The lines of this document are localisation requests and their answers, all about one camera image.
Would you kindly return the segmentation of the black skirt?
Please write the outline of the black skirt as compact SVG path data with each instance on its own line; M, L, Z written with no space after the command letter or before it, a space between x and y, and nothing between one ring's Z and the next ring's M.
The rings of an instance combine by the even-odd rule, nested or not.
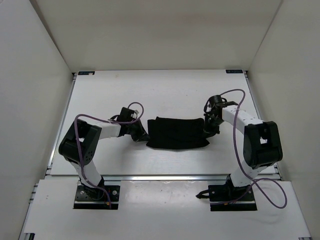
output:
M210 144L204 136L204 120L156 117L147 121L149 140L153 149L190 150Z

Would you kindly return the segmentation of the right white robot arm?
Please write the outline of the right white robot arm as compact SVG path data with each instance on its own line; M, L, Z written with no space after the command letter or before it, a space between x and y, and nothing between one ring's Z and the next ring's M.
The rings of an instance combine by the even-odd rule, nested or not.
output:
M251 184L258 174L283 159L283 150L278 126L273 121L263 121L236 105L215 106L204 110L205 131L210 134L219 132L222 123L229 123L233 130L233 144L236 147L236 133L243 134L243 160L230 174L230 184L224 187L224 195L236 200L242 195L242 188Z

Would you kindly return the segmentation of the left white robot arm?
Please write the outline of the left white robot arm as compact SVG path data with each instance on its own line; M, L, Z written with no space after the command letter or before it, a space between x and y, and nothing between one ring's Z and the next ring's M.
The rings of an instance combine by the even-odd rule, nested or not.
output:
M134 142L150 139L141 121L133 116L114 115L109 121L113 123L99 122L94 125L78 119L77 130L73 123L58 148L59 154L75 168L81 184L87 187L86 191L93 199L101 198L105 192L103 177L93 162L99 140L124 135L130 135Z

